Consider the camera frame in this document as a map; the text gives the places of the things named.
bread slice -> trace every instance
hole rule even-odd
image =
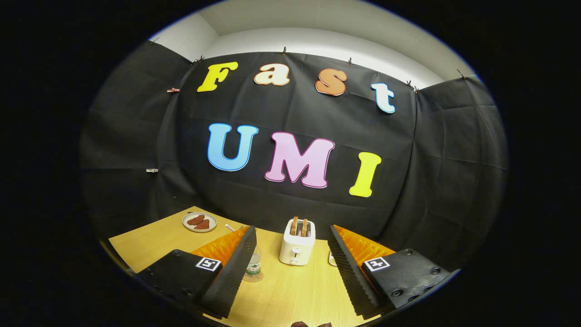
[[[292,225],[290,226],[290,234],[291,235],[296,235],[296,224],[297,224],[298,219],[299,219],[299,217],[293,218]]]
[[[301,236],[307,236],[307,219],[303,219],[303,232],[300,234]]]

water bottle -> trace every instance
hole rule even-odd
[[[246,267],[246,276],[256,277],[258,274],[260,274],[260,249],[256,246],[248,267]]]

black fabric backdrop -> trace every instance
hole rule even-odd
[[[232,61],[238,68],[214,91],[196,92],[208,66]],[[268,63],[289,66],[290,82],[254,83]],[[316,91],[325,68],[347,74],[344,94]],[[386,83],[395,93],[395,113],[377,107],[372,83]],[[167,93],[172,87],[181,91]],[[239,125],[259,128],[243,169],[226,172],[207,160],[208,126],[218,122],[232,127],[224,145],[228,158],[238,152]],[[315,138],[335,143],[327,188],[264,178],[276,131],[295,135],[301,152]],[[349,194],[363,151],[382,158],[368,198]],[[81,165],[84,197],[102,237],[197,205],[275,232],[297,215],[317,225],[319,239],[337,224],[396,251],[414,248],[453,270],[482,244],[494,221],[508,151],[494,101],[473,77],[415,94],[388,75],[321,56],[256,52],[190,65],[147,42],[99,92],[81,138]]]

white ceiling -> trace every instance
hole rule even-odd
[[[360,37],[419,62],[443,80],[475,72],[416,25],[357,0],[227,0],[201,10],[218,35],[268,27],[307,27]]]

letter u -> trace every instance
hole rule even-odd
[[[230,125],[215,123],[210,125],[208,129],[210,130],[208,161],[210,161],[212,166],[228,172],[244,168],[248,163],[248,158],[250,158],[252,137],[258,133],[258,128],[250,125],[238,126],[236,131],[240,134],[240,145],[238,147],[238,155],[234,159],[228,159],[224,156],[226,134],[232,130]]]

